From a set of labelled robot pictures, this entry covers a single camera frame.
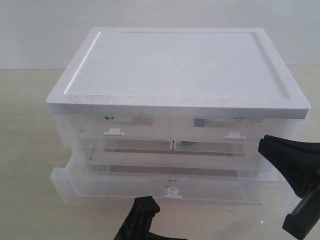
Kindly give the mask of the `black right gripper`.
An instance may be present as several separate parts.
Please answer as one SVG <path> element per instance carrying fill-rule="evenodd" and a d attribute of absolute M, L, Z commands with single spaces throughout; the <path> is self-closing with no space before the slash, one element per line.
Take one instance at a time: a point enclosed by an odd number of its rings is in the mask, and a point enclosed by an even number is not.
<path fill-rule="evenodd" d="M 301 198 L 285 217 L 282 228 L 311 230 L 320 218 L 320 144 L 265 135 L 259 141 L 258 152 Z"/>

